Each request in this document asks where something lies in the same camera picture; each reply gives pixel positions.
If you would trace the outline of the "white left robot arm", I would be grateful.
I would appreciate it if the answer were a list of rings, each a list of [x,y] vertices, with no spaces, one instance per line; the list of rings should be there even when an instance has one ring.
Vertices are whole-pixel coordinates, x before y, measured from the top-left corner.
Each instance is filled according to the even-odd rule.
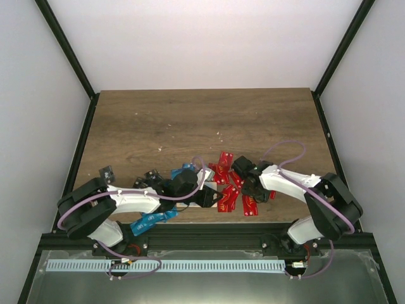
[[[152,170],[137,178],[131,188],[121,188],[111,185],[111,172],[105,170],[59,200],[58,228],[70,239],[88,237],[102,242],[114,255],[124,255],[129,240],[122,225],[110,216],[140,213],[141,218],[130,226],[134,236],[139,236],[158,222],[176,217],[180,206],[216,206],[223,195],[210,186],[212,175],[209,168],[199,172],[183,168],[174,178],[165,179]]]

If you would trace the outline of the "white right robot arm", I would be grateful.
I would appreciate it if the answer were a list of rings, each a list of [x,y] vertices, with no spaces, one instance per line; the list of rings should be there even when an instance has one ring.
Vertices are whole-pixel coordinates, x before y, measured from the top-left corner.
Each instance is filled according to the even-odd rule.
[[[253,203],[266,203],[272,194],[282,193],[305,203],[310,216],[294,221],[281,239],[288,255],[296,255],[308,241],[326,238],[339,240],[355,232],[363,208],[342,179],[334,174],[305,175],[283,170],[261,161],[255,165],[246,157],[236,159],[232,170],[242,179],[242,194]]]

